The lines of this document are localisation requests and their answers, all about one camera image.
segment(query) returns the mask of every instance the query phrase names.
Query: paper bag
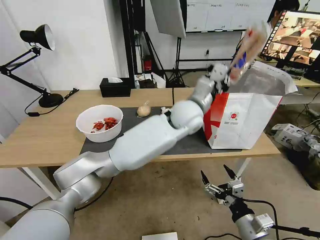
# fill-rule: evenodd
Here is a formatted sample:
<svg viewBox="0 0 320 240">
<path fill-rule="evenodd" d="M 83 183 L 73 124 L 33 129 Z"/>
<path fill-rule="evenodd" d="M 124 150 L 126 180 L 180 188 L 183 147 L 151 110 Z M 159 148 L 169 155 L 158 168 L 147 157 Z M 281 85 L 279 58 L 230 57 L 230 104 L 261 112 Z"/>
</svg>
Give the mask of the paper bag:
<svg viewBox="0 0 320 240">
<path fill-rule="evenodd" d="M 256 62 L 229 93 L 216 96 L 204 116 L 204 132 L 212 149 L 251 149 L 282 96 L 297 91 L 290 75 Z"/>
</svg>

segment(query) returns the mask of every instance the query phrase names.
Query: black desk lamp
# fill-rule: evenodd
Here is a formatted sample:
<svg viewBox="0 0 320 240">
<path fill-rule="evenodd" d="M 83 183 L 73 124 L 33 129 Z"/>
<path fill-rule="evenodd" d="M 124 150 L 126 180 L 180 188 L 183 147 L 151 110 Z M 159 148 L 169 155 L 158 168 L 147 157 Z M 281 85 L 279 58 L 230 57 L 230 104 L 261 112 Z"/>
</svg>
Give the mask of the black desk lamp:
<svg viewBox="0 0 320 240">
<path fill-rule="evenodd" d="M 39 105 L 44 108 L 50 108 L 54 106 L 58 106 L 63 102 L 63 97 L 60 94 L 56 93 L 48 93 L 46 88 L 37 86 L 35 84 L 29 83 L 21 78 L 19 78 L 16 75 L 12 74 L 12 71 L 15 69 L 21 67 L 22 65 L 26 64 L 27 62 L 31 61 L 32 59 L 35 59 L 36 57 L 40 56 L 40 50 L 41 48 L 37 46 L 37 43 L 39 43 L 44 48 L 47 48 L 49 50 L 54 51 L 55 49 L 55 42 L 53 40 L 52 32 L 50 27 L 47 24 L 41 25 L 38 27 L 35 31 L 21 31 L 20 37 L 23 41 L 30 44 L 30 46 L 33 46 L 29 51 L 22 54 L 21 56 L 13 59 L 12 61 L 8 62 L 7 64 L 0 66 L 0 73 L 3 75 L 6 75 L 19 83 L 22 83 L 23 85 L 26 85 L 29 88 L 32 88 L 33 90 L 39 92 L 42 94 L 42 97 L 39 100 Z M 33 52 L 35 55 L 24 62 L 14 63 L 20 58 L 28 55 L 29 53 Z"/>
</svg>

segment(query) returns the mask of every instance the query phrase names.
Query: whiteboard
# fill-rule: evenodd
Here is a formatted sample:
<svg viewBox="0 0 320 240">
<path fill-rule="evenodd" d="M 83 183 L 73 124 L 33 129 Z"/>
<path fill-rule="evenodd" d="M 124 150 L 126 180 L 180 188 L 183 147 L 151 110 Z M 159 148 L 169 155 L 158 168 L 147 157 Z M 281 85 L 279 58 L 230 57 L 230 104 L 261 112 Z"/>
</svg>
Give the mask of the whiteboard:
<svg viewBox="0 0 320 240">
<path fill-rule="evenodd" d="M 187 32 L 247 29 L 267 21 L 276 0 L 187 0 Z"/>
</svg>

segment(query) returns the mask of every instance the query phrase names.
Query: red object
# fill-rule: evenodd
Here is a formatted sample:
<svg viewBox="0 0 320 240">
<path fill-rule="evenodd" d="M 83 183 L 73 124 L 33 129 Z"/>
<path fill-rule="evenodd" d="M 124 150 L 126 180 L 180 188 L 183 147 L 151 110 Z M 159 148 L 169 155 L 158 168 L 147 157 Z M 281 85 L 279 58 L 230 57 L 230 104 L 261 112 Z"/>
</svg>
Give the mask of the red object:
<svg viewBox="0 0 320 240">
<path fill-rule="evenodd" d="M 103 120 L 104 120 L 104 123 L 102 121 L 98 121 L 94 123 L 93 129 L 97 129 L 99 131 L 103 128 L 103 126 L 105 126 L 105 130 L 108 130 L 118 124 L 117 120 L 112 117 L 104 118 Z"/>
<path fill-rule="evenodd" d="M 222 94 L 217 94 L 215 100 L 211 104 L 214 105 L 214 107 L 211 107 L 203 117 L 204 134 L 207 140 L 209 140 L 212 136 L 211 126 L 215 126 L 217 128 L 220 127 L 224 108 L 228 101 L 228 96 L 229 93 L 225 92 L 223 92 Z"/>
<path fill-rule="evenodd" d="M 151 71 L 151 60 L 144 60 L 144 71 Z"/>
</svg>

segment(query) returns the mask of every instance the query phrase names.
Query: lamp base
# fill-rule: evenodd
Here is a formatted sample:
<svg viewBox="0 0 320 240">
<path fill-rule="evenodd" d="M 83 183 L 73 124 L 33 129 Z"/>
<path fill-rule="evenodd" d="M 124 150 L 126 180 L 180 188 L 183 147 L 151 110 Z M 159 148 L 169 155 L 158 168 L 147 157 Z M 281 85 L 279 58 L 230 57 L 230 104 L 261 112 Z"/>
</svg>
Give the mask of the lamp base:
<svg viewBox="0 0 320 240">
<path fill-rule="evenodd" d="M 52 93 L 43 95 L 39 100 L 40 107 L 50 108 L 60 105 L 63 102 L 63 97 L 60 94 Z"/>
</svg>

